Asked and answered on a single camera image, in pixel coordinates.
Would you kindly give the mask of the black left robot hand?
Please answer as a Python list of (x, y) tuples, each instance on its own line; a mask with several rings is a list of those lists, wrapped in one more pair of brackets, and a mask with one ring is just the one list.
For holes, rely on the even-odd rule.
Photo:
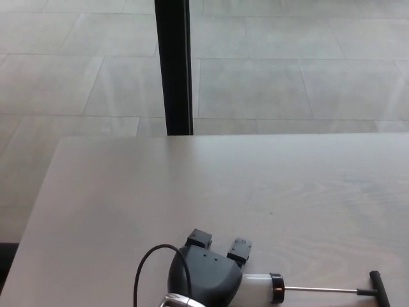
[(194, 229), (180, 248), (187, 263), (191, 291), (179, 256), (171, 262), (167, 291), (192, 298), (204, 306), (228, 306), (238, 292), (243, 267), (249, 259), (252, 241), (237, 238), (226, 256), (210, 250), (212, 235)]

